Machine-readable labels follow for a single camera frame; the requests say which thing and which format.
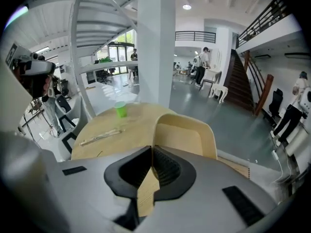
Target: stair railing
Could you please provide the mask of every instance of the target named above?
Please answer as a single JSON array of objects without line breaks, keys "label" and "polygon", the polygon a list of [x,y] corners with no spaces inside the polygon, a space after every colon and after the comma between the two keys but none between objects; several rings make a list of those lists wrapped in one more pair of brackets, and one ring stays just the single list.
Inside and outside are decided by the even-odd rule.
[{"label": "stair railing", "polygon": [[274,77],[268,74],[265,81],[254,59],[250,56],[250,53],[242,53],[242,56],[245,58],[245,65],[249,68],[257,89],[259,100],[256,104],[254,115],[258,116],[267,100]]}]

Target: backpack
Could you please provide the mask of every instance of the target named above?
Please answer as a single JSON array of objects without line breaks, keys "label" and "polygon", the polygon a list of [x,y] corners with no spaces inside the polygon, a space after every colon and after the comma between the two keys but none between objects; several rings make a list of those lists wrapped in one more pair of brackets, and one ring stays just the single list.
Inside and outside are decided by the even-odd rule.
[{"label": "backpack", "polygon": [[311,105],[311,87],[310,85],[306,84],[305,80],[304,82],[305,82],[306,87],[301,95],[299,105],[302,108],[302,110],[307,114],[309,113],[310,105]]}]

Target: woman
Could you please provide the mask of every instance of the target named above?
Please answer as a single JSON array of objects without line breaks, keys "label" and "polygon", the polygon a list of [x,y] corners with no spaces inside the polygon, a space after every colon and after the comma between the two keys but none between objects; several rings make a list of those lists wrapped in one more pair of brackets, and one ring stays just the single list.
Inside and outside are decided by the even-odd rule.
[{"label": "woman", "polygon": [[276,140],[276,145],[280,146],[282,142],[286,140],[286,138],[291,134],[291,132],[296,128],[298,125],[302,115],[303,109],[300,106],[300,100],[302,97],[303,92],[309,86],[308,84],[308,77],[306,72],[301,72],[299,75],[299,79],[297,79],[294,87],[293,87],[293,99],[289,106],[286,109],[285,115],[281,120],[279,126],[275,128],[274,131],[270,131],[272,138],[274,138],[288,123],[287,129],[284,131],[282,136]]}]

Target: black pants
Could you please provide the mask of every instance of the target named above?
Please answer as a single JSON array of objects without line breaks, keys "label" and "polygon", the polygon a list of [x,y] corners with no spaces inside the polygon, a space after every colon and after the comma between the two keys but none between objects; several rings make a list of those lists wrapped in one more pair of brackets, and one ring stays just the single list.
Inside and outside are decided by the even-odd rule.
[{"label": "black pants", "polygon": [[296,128],[296,126],[298,125],[301,116],[302,112],[299,111],[297,108],[291,105],[287,107],[287,110],[281,123],[273,132],[274,135],[277,135],[284,128],[284,126],[290,121],[287,129],[284,131],[283,135],[279,138],[280,142],[284,142],[286,138],[290,135],[290,133],[293,132],[294,128]]},{"label": "black pants", "polygon": [[204,73],[205,73],[205,68],[204,67],[198,67],[196,69],[195,82],[197,84],[201,84],[201,80],[203,79]]}]

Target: man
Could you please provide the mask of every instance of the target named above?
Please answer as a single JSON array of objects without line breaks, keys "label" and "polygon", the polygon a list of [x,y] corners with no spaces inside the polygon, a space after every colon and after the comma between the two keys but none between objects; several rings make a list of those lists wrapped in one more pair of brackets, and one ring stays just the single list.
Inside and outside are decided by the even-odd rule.
[{"label": "man", "polygon": [[305,91],[305,89],[309,87],[308,84],[308,77],[306,72],[301,72],[299,75],[299,79],[297,79],[294,87],[293,87],[293,99],[289,106],[286,109],[285,115],[280,122],[279,126],[275,128],[274,131],[270,131],[270,134],[272,138],[274,138],[284,127],[285,125],[289,123],[287,126],[287,129],[284,131],[282,136],[276,140],[276,145],[280,146],[282,142],[286,140],[286,138],[292,133],[292,131],[296,128],[298,125],[301,117],[304,114],[303,109],[300,106],[300,100],[301,97]]},{"label": "man", "polygon": [[203,79],[205,69],[210,69],[210,65],[208,63],[208,53],[209,50],[207,47],[203,48],[202,53],[199,54],[199,67],[197,68],[196,71],[196,76],[195,76],[195,85],[197,87],[200,87],[201,85],[201,80]]},{"label": "man", "polygon": [[[131,60],[138,60],[138,56],[137,56],[137,49],[134,49],[133,50],[134,52],[131,54]],[[133,72],[133,75],[134,75],[134,79],[136,77],[136,75],[138,76],[138,67],[134,67],[134,72]]]}]

